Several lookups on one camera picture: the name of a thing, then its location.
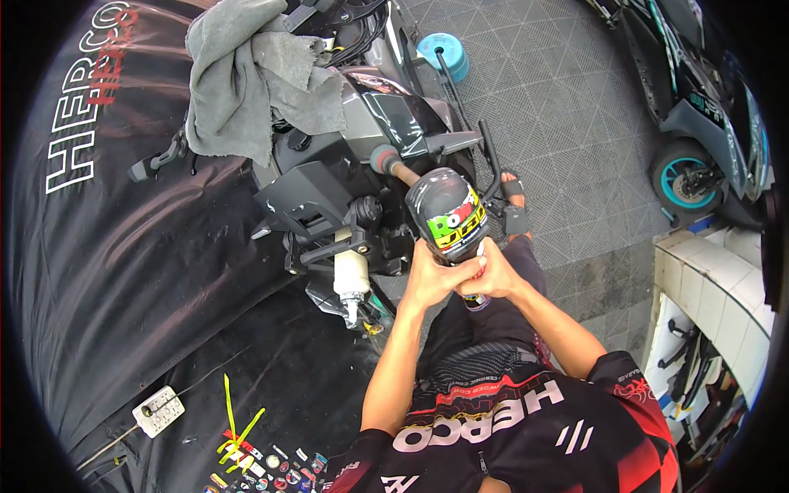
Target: sandal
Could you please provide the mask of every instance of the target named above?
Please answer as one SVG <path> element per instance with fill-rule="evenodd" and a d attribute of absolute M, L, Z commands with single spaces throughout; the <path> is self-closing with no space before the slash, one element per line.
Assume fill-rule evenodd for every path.
<path fill-rule="evenodd" d="M 504 208 L 504 233 L 510 234 L 526 234 L 531 231 L 531 219 L 529 211 L 525 207 L 518 207 L 511 203 L 512 196 L 523 195 L 524 202 L 526 194 L 523 191 L 523 184 L 521 177 L 515 170 L 505 168 L 501 170 L 502 174 L 509 173 L 515 177 L 514 180 L 501 182 L 501 193 L 509 203 Z"/>

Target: motorcycle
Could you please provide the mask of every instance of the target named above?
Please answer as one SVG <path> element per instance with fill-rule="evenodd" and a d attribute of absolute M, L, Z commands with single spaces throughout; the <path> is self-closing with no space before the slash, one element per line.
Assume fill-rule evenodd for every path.
<path fill-rule="evenodd" d="M 696 0 L 586 0 L 622 33 L 649 115 L 667 137 L 649 175 L 670 212 L 700 217 L 729 199 L 755 207 L 773 179 L 767 133 L 734 55 Z"/>
<path fill-rule="evenodd" d="M 484 121 L 479 129 L 468 123 L 441 50 L 440 72 L 414 48 L 395 0 L 302 0 L 284 25 L 295 35 L 323 38 L 327 65 L 344 78 L 347 127 L 307 135 L 274 122 L 270 161 L 252 162 L 255 200 L 265 214 L 252 239 L 282 233 L 284 268 L 308 275 L 305 291 L 318 308 L 342 316 L 349 329 L 377 334 L 394 323 L 396 307 L 370 275 L 407 274 L 419 229 L 406 207 L 408 186 L 373 171 L 371 153 L 390 144 L 413 172 L 448 167 L 476 188 L 477 147 L 494 177 L 481 202 L 501 217 L 493 202 L 500 170 L 490 132 Z M 140 161 L 129 175 L 155 176 L 188 150 L 180 131 L 168 151 Z"/>

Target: gray towel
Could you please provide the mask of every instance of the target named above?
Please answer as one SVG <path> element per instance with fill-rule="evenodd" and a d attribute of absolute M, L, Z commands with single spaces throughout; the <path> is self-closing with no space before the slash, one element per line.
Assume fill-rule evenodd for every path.
<path fill-rule="evenodd" d="M 315 67 L 323 40 L 285 31 L 285 0 L 222 0 L 186 32 L 194 60 L 186 139 L 201 155 L 268 163 L 271 110 L 309 135 L 346 127 L 342 76 Z"/>

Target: blue bucket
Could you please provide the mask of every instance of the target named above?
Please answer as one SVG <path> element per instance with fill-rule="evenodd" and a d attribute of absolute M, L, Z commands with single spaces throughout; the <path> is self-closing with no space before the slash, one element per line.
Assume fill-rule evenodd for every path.
<path fill-rule="evenodd" d="M 466 78 L 466 75 L 469 73 L 469 59 L 466 57 L 466 51 L 463 50 L 460 40 L 451 34 L 437 32 L 436 34 L 425 36 L 419 42 L 417 51 L 422 54 L 430 65 L 441 71 L 441 64 L 438 57 L 436 57 L 436 48 L 443 48 L 442 56 L 447 63 L 452 81 L 457 84 Z"/>

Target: white cylinder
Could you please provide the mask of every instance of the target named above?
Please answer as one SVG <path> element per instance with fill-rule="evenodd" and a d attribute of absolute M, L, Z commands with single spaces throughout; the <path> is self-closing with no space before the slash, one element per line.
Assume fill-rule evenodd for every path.
<path fill-rule="evenodd" d="M 335 241 L 342 241 L 348 237 L 350 237 L 349 228 L 343 228 L 335 233 Z M 358 303 L 364 300 L 364 294 L 370 290 L 367 259 L 353 250 L 335 255 L 334 288 L 335 293 L 340 296 L 340 301 L 348 308 L 349 321 L 356 323 Z"/>

